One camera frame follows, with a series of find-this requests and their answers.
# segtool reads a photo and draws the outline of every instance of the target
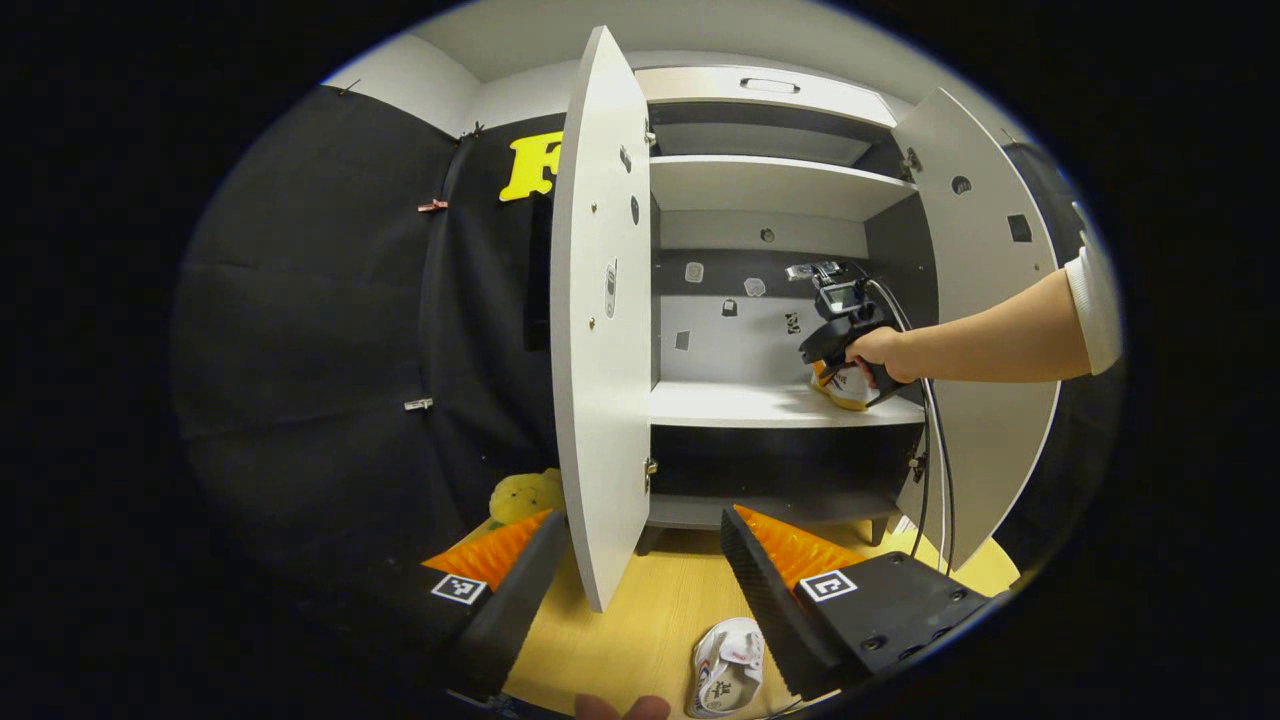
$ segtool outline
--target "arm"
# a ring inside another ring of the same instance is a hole
[[[845,350],[883,364],[899,382],[915,378],[977,382],[1048,382],[1089,373],[1065,269],[977,315],[928,328],[881,328]]]

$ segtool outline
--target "stuffed toy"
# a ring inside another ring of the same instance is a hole
[[[564,510],[564,489],[557,468],[503,478],[489,496],[494,527],[518,523],[547,509]]]

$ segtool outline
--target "shoe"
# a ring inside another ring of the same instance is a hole
[[[764,635],[750,618],[731,618],[694,647],[690,717],[724,717],[746,707],[764,684]]]
[[[879,397],[879,388],[876,387],[870,370],[861,360],[858,360],[858,365],[841,368],[826,380],[819,380],[818,375],[826,368],[822,360],[813,364],[809,386],[845,410],[867,410],[867,404]]]

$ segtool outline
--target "sticker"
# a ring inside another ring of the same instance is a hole
[[[613,306],[618,297],[618,259],[604,266],[604,316],[613,316]]]
[[[461,602],[462,605],[471,605],[477,597],[480,597],[480,592],[484,591],[484,588],[485,583],[481,580],[460,578],[458,575],[445,575],[443,580],[431,588],[431,594],[443,597],[444,600],[452,600],[453,602]]]
[[[800,580],[800,585],[806,593],[809,593],[809,597],[812,597],[814,602],[831,600],[836,596],[858,589],[858,585],[855,585],[852,580],[846,578],[840,570],[832,570],[831,573],[805,578]]]

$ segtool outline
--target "open cabinet door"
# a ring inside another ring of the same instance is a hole
[[[933,238],[938,322],[979,313],[1057,269],[1044,220],[1021,176],[992,136],[945,90],[934,90],[893,128]],[[1059,383],[934,383],[955,488],[959,568],[1000,527],[1039,459]],[[924,534],[943,550],[942,462],[929,448]],[[899,507],[919,523],[922,484],[908,482]]]
[[[604,612],[649,518],[649,108],[608,28],[570,95],[552,214],[552,386],[573,552]]]

